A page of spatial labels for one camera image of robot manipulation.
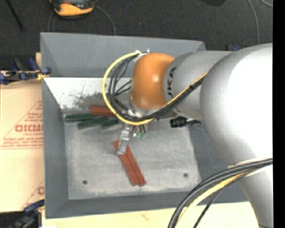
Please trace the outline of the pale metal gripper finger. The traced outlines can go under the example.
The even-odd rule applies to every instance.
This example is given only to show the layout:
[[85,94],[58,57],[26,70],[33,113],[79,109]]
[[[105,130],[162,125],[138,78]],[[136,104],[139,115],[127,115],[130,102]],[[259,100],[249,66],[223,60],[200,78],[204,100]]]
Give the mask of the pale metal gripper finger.
[[128,142],[131,139],[131,127],[125,126],[120,133],[116,153],[122,155],[126,153]]

